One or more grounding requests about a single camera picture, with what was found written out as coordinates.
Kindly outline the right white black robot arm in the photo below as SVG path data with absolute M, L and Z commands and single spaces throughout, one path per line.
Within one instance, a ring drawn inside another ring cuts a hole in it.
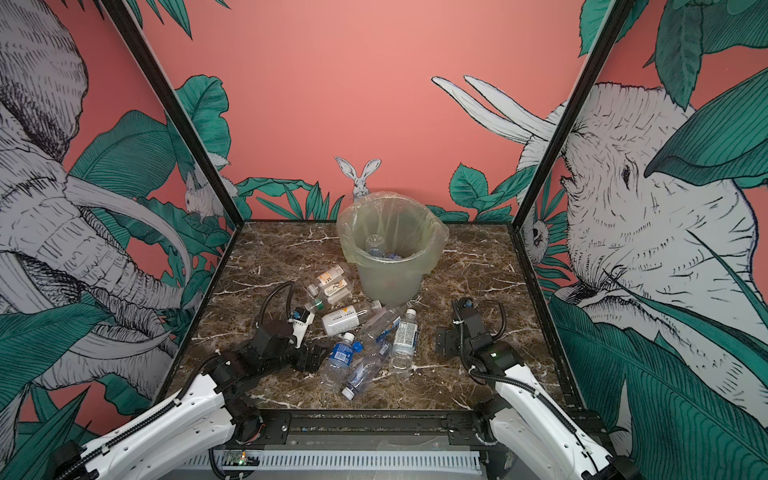
M 436 351 L 456 357 L 468 376 L 493 390 L 474 410 L 482 443 L 502 444 L 540 479 L 639 479 L 632 460 L 587 434 L 548 394 L 517 351 L 488 331 L 470 297 L 451 301 L 452 326 L 440 328 Z

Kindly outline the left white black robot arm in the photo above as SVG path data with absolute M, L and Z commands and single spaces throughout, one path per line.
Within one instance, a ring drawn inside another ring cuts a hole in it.
M 56 448 L 44 476 L 155 479 L 203 450 L 249 445 L 266 428 L 250 391 L 286 368 L 314 373 L 328 352 L 297 333 L 261 326 L 252 339 L 205 358 L 177 392 L 124 426 L 83 446 Z

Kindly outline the tall white label water bottle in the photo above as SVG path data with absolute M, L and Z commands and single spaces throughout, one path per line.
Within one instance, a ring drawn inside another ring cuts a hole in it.
M 407 309 L 399 323 L 390 355 L 391 371 L 401 380 L 405 380 L 411 374 L 418 334 L 417 312 L 414 309 Z

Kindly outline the blue label bottle white cap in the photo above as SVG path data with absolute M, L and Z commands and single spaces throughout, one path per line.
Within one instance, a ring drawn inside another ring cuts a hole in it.
M 325 359 L 319 371 L 320 384 L 325 390 L 336 390 L 348 374 L 355 355 L 354 341 L 352 333 L 344 333 Z

